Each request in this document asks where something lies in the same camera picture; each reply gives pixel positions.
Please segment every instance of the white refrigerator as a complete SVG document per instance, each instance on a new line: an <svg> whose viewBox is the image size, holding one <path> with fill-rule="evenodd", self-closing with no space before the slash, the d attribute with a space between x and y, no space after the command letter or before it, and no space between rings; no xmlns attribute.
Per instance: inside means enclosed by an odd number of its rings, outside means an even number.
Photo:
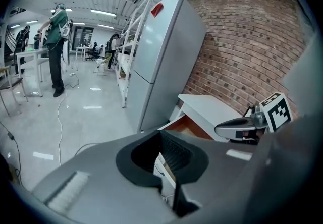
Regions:
<svg viewBox="0 0 323 224"><path fill-rule="evenodd" d="M187 0L162 0L143 27L129 84L126 114L139 132L167 123L201 49L206 26Z"/></svg>

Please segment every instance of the white tile floor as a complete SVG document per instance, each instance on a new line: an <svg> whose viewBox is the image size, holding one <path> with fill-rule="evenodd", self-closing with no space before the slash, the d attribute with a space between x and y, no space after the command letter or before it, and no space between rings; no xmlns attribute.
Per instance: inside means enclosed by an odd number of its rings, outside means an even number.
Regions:
<svg viewBox="0 0 323 224"><path fill-rule="evenodd" d="M124 109L121 108L121 97L114 72L109 72L108 76L97 76L93 73L95 62L83 62L78 57L78 71L67 67L67 71L63 74L63 82L65 85L77 84L76 76L69 76L71 72L75 72L79 78L79 86L74 89L67 86L63 95L53 98L49 63L42 66L43 97L33 95L29 97L29 102L26 102L21 87L17 87L15 94L21 103L22 112L19 114L11 93L2 92L11 114L10 118L0 103L1 122L12 132L19 145L22 182L28 190L32 190L42 178L59 166L58 143L61 138L61 125L57 119L57 109L66 94L67 98L60 107L60 120L63 124L62 164L73 157L83 144L111 141L134 133ZM37 92L33 70L27 69L23 77L27 93ZM53 155L53 160L35 157L33 152ZM16 145L9 139L2 126L0 126L0 153L10 164L18 168Z"/></svg>

